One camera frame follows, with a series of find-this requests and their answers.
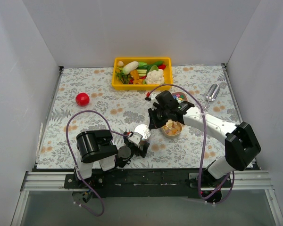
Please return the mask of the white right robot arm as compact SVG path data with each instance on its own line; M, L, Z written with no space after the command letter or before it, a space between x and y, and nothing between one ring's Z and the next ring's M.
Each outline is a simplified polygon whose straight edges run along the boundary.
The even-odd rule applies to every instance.
M225 155L204 171L204 182L209 187L217 186L233 170L245 170L261 151L252 127L246 122L238 125L204 114L190 102L178 103L169 91L148 93L146 100L152 104L148 109L149 129L159 129L172 120L199 129L225 146Z

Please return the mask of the pink tray of colourful candies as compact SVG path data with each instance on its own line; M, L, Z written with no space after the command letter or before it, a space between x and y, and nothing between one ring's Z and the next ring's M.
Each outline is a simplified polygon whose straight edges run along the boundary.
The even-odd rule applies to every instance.
M173 98L180 104L183 101L187 101L187 97L184 93L182 92L174 92L171 93Z

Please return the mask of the silver metal scoop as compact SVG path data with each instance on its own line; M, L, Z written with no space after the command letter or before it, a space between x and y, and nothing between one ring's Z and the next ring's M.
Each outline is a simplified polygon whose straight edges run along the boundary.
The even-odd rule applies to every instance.
M220 91L220 87L218 84L212 84L209 88L207 94L206 94L206 105L204 107L204 110L206 110L207 106L210 102L214 102L218 93Z

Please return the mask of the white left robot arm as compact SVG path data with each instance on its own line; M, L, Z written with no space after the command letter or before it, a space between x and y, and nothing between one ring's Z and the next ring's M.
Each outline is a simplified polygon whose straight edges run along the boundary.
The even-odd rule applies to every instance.
M148 128L124 132L124 145L120 148L112 141L112 132L108 129L90 130L76 136L76 148L79 160L75 166L75 183L80 188L87 188L92 177L95 162L102 171L123 168L136 157L145 158L150 146L148 140L151 131Z

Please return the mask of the beige tray of orange candies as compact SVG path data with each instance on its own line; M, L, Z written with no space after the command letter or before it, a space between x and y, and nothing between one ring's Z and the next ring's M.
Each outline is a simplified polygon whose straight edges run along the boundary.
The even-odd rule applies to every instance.
M167 123L161 128L161 130L165 137L176 138L180 136L183 127L179 122L168 120Z

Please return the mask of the clear glass jar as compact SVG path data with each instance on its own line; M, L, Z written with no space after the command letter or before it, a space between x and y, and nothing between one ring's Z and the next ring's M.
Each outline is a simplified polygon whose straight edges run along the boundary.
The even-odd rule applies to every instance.
M149 142L150 142L150 137L148 137L148 138L143 138L143 139L141 140L140 144L141 144L141 145L144 145L144 144L149 143Z

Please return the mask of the silver metal jar lid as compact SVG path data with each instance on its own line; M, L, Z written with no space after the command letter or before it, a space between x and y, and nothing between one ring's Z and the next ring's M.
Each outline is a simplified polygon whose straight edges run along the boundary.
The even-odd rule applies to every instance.
M151 130L149 129L148 125L140 124L135 127L134 132L137 132L142 135L142 138L148 138L151 136Z

